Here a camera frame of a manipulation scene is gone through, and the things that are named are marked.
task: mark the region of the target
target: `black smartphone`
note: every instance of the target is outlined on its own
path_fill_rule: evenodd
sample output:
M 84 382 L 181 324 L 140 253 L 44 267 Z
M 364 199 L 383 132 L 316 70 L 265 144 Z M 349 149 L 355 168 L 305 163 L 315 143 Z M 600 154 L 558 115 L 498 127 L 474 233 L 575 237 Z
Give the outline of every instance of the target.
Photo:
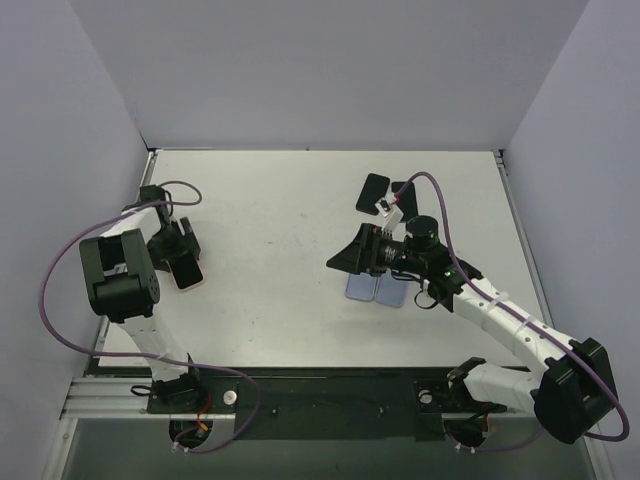
M 356 210 L 370 215 L 377 215 L 376 202 L 387 194 L 389 183 L 391 183 L 391 180 L 388 177 L 376 175 L 375 173 L 367 175 L 356 202 Z
M 393 182 L 391 184 L 391 191 L 396 193 L 405 183 L 406 182 Z M 418 200 L 416 200 L 416 187 L 413 183 L 410 183 L 407 189 L 400 195 L 398 206 L 403 213 L 402 220 L 400 220 L 401 222 L 408 222 L 413 217 L 418 216 Z

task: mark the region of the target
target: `white tabletop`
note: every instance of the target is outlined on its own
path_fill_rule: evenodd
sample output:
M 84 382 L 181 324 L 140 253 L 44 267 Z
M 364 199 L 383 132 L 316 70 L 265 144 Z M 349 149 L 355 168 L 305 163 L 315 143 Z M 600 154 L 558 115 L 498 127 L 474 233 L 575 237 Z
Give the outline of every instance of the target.
M 151 183 L 186 180 L 204 194 L 201 205 L 177 207 L 175 216 L 191 219 L 206 283 L 179 293 L 158 272 L 156 308 L 195 361 L 214 365 L 455 366 L 472 356 L 521 365 L 470 322 L 442 307 L 419 310 L 417 285 L 400 309 L 357 302 L 344 296 L 347 275 L 325 266 L 360 223 L 380 222 L 355 210 L 367 174 L 401 181 L 418 170 L 442 187 L 458 255 L 541 318 L 490 152 L 161 151 Z M 169 188 L 176 200 L 193 197 Z M 440 219 L 429 182 L 418 179 L 416 190 L 420 213 Z M 136 347 L 111 326 L 104 349 Z M 144 361 L 103 358 L 100 365 Z

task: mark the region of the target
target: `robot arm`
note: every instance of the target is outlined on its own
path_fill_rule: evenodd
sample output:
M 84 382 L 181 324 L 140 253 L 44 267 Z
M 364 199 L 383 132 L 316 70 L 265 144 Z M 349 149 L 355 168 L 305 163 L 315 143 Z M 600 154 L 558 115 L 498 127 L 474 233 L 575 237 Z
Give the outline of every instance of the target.
M 165 200 L 156 186 L 142 187 L 140 203 L 127 207 L 132 215 L 99 237 L 80 243 L 80 258 L 91 308 L 106 315 L 129 334 L 142 352 L 182 362 L 190 360 L 171 335 L 156 308 L 160 287 L 156 268 L 170 271 L 180 289 L 202 282 L 197 260 L 200 248 L 188 219 L 178 224 L 165 204 L 140 209 Z M 160 360 L 148 360 L 152 395 L 183 411 L 197 408 L 206 396 L 198 372 Z
M 471 358 L 452 370 L 450 394 L 461 408 L 482 408 L 486 402 L 535 413 L 543 427 L 564 443 L 573 443 L 612 410 L 610 400 L 586 372 L 558 346 L 536 335 L 507 311 L 513 308 L 526 323 L 572 349 L 600 376 L 615 394 L 613 374 L 606 350 L 593 339 L 578 342 L 533 318 L 506 299 L 505 294 L 467 262 L 458 259 L 467 277 L 480 291 L 497 296 L 487 301 L 459 274 L 446 246 L 438 237 L 438 222 L 418 216 L 406 224 L 404 241 L 393 240 L 393 229 L 402 218 L 389 194 L 378 203 L 383 226 L 362 224 L 356 238 L 327 262 L 329 268 L 351 274 L 378 276 L 387 269 L 417 275 L 427 294 L 452 313 L 478 325 L 509 349 L 528 372 L 491 365 Z

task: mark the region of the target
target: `bolt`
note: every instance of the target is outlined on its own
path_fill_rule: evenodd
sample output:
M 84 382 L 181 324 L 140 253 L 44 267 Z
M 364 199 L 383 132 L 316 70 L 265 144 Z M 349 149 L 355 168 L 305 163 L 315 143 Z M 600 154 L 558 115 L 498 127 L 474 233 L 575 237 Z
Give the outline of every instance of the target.
M 431 401 L 433 400 L 433 396 L 431 395 L 431 392 L 429 390 L 420 390 L 420 393 L 418 393 L 418 398 L 420 399 L 420 403 L 425 405 L 431 403 Z
M 227 390 L 226 392 L 224 392 L 224 395 L 222 396 L 222 401 L 224 402 L 224 404 L 229 406 L 236 403 L 237 399 L 238 399 L 238 394 L 233 390 Z

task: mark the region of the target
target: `wall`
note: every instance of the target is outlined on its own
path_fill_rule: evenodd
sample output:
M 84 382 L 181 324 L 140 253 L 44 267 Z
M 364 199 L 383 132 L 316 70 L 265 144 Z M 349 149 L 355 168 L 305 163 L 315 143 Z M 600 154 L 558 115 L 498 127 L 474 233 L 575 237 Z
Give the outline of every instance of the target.
M 632 426 L 608 445 L 623 479 L 640 451 L 638 18 L 637 0 L 591 0 L 506 152 L 557 326 L 609 351 Z M 619 424 L 610 414 L 606 433 Z
M 71 0 L 153 147 L 505 147 L 587 0 Z
M 35 479 L 86 361 L 40 324 L 40 276 L 73 233 L 133 198 L 146 149 L 65 0 L 3 1 L 0 65 L 0 477 Z M 88 344 L 97 323 L 75 251 L 48 307 Z

